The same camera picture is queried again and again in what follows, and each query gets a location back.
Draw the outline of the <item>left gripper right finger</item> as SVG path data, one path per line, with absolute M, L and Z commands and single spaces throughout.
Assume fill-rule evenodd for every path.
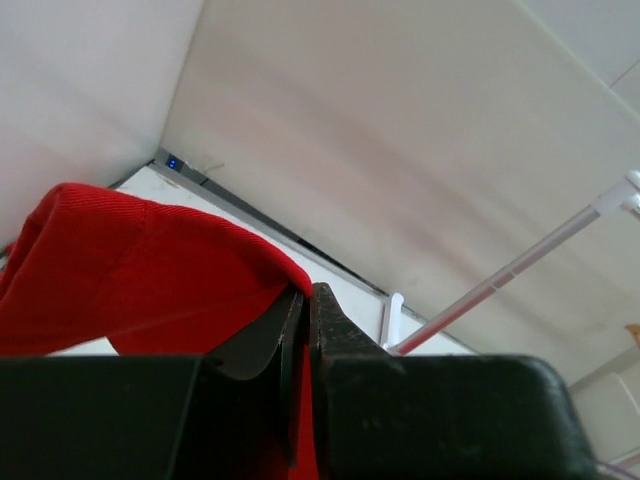
M 309 353 L 316 464 L 322 479 L 400 477 L 398 360 L 313 285 Z

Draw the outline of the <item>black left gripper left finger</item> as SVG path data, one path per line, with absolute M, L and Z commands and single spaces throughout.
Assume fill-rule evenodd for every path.
M 256 320 L 204 357 L 205 412 L 224 468 L 296 463 L 305 297 L 285 288 Z

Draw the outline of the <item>red trousers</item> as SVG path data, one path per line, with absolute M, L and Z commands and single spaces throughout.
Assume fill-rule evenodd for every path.
M 5 479 L 314 479 L 304 347 L 296 463 L 224 468 L 204 357 L 307 273 L 261 237 L 194 209 L 54 187 L 1 275 Z

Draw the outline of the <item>wooden clothes hanger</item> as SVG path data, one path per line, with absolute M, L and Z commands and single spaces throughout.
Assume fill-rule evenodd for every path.
M 640 325 L 629 324 L 625 326 L 625 330 L 629 332 L 636 346 L 640 348 Z

